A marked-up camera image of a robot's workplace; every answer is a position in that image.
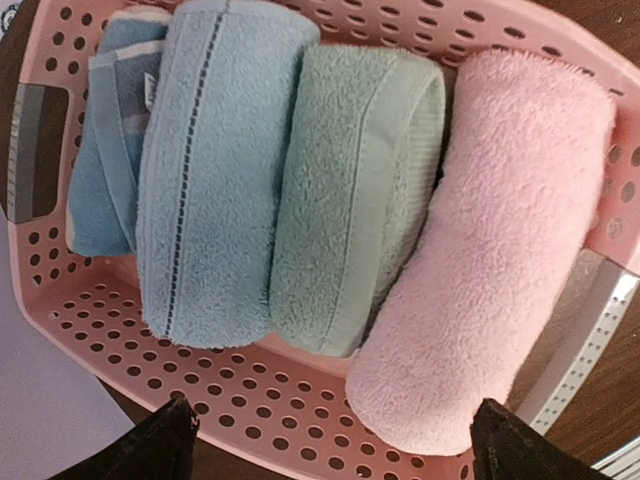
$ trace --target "towel stitching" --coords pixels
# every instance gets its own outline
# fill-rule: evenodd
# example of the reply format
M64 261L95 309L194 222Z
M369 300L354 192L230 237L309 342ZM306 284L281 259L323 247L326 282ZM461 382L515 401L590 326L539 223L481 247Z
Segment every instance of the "towel stitching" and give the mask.
M178 290L178 274L180 270L180 257L182 250L182 228L184 225L185 209L187 204L187 191L189 189L189 164L191 163L191 147L193 146L193 137L196 122L200 110L200 100L202 98L202 88L204 87L204 81L207 78L209 72L209 64L211 62L211 55L213 47L218 38L220 32L220 25L222 24L222 17L228 13L230 0L225 2L224 9L216 16L215 23L213 25L213 33L211 34L211 40L207 45L207 51L205 54L202 68L200 69L200 75L198 80L198 87L196 89L196 96L193 102L193 109L191 110L191 117L189 118L189 129L186 138L186 146L184 149L184 157L182 161L182 185L180 187L180 209L178 211L178 223L176 225L176 236L174 240L173 248L173 268L171 271L171 290L169 291L169 309L167 312L167 323L165 325L164 335L166 337L171 333L171 327L173 325L173 316L176 308L177 290Z

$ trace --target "light blue towel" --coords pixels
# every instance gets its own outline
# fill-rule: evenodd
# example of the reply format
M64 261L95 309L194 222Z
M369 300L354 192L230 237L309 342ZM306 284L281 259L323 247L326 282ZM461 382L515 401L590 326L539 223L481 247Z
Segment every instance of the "light blue towel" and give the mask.
M135 252L137 183L149 115L145 99L158 76L160 40L170 18L155 7L116 12L90 61L66 229L68 247L81 255Z
M360 345L426 219L445 104L430 60L306 52L270 285L273 321L292 345L336 357Z
M194 347L272 331L274 225L302 54L315 24L268 2L193 0L169 26L136 237L145 320Z

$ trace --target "fluffy towel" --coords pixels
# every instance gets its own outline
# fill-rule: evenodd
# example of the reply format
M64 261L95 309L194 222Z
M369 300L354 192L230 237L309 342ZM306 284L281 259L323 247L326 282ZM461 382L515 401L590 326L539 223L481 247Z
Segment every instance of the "fluffy towel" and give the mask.
M282 163L310 20L267 2L194 0L169 27L136 228L145 319L194 347L272 331Z
M506 400L589 227L614 113L570 66L495 51L462 65L425 230L347 376L381 439L456 454L482 399Z
M400 50L304 57L271 276L280 335L349 356L415 247L440 158L443 74Z
M81 255L135 252L145 100L169 19L154 7L116 12L90 61L90 98L67 206L67 245Z

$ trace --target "pink plastic basket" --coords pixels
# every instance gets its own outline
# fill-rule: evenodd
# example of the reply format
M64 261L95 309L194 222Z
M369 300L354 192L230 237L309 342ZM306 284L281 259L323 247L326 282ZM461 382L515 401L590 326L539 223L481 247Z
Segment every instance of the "pink plastic basket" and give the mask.
M201 415L204 440L293 478L472 479L469 452L457 458L412 456L365 429L345 402L348 360L312 357L277 338L225 351L179 348L157 340L141 320L131 259L91 260L67 250L65 205L81 141L87 62L105 19L126 3L42 0L34 20L16 99L8 191L12 271L26 318L87 369L147 408L156 409L169 395L187 395ZM571 21L518 0L291 0L286 6L317 22L329 41L400 46L453 67L471 52L513 47L574 63L595 76L611 91L620 113L588 246L628 271L640 272L635 183L640 147L634 139L640 133L640 72L627 60ZM39 154L29 145L38 131L43 98L60 91L68 93L68 109L57 204L52 213L36 218L33 172ZM604 307L587 308L584 316L591 321L583 325L585 344L589 335L596 335L598 322L615 323L635 288L637 278L629 272L608 275L609 280L624 277L626 283L616 296L620 284L609 282ZM598 327L602 339L597 350L615 327ZM589 358L597 361L598 356ZM588 374L593 362L582 358L590 365L582 370ZM572 361L565 362L563 374ZM542 431L584 381L561 387L561 377L530 399L528 420ZM567 392L551 398L554 389ZM554 401L563 405L536 417ZM552 416L544 420L544 415Z

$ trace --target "green towel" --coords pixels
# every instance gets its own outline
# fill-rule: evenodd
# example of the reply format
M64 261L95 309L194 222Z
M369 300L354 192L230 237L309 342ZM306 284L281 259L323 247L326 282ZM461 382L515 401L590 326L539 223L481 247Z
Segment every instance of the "green towel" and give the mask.
M305 53L271 275L279 334L349 356L413 251L446 110L439 67L400 50Z

